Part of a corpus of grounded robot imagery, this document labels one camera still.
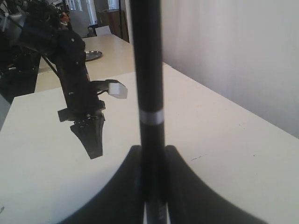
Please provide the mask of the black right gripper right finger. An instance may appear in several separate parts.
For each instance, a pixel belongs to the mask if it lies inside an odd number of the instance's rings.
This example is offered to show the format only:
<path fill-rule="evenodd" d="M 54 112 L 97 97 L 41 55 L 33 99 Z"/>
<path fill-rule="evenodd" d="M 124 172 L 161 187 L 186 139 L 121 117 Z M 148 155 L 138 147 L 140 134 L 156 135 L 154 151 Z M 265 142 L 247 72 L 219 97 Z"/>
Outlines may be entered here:
<path fill-rule="evenodd" d="M 172 224 L 263 224 L 206 185 L 171 145 L 166 156 L 166 201 Z"/>

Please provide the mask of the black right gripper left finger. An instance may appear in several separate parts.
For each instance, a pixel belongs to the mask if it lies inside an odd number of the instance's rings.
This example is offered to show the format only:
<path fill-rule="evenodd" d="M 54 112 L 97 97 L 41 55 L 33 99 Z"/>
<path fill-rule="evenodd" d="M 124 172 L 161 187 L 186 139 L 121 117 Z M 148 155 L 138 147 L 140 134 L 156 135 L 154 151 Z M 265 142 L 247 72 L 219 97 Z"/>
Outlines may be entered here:
<path fill-rule="evenodd" d="M 117 172 L 63 224 L 142 224 L 141 147 L 132 146 Z"/>

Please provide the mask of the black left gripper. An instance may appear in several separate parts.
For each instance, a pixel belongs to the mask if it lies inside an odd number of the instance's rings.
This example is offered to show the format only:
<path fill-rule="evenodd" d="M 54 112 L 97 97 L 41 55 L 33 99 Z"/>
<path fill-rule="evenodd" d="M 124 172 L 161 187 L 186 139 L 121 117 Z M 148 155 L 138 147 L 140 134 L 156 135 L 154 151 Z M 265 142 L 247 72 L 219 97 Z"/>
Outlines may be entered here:
<path fill-rule="evenodd" d="M 86 81 L 84 83 L 67 82 L 61 78 L 60 84 L 66 102 L 66 108 L 59 110 L 60 122 L 73 121 L 71 131 L 82 143 L 90 159 L 103 155 L 103 125 L 105 102 L 99 95 L 107 91 L 107 82 Z"/>

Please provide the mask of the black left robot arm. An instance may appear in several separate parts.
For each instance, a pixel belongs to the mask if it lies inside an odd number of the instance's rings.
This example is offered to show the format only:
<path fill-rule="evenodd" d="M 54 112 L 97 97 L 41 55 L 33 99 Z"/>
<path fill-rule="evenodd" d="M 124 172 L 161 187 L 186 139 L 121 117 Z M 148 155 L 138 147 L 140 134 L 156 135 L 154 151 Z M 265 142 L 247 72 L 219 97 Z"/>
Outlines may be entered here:
<path fill-rule="evenodd" d="M 9 42 L 38 52 L 59 78 L 66 102 L 59 120 L 73 122 L 71 131 L 91 159 L 102 156 L 105 103 L 99 95 L 109 82 L 90 80 L 83 39 L 62 27 L 62 11 L 48 2 L 3 0 L 0 5 L 0 27 Z"/>

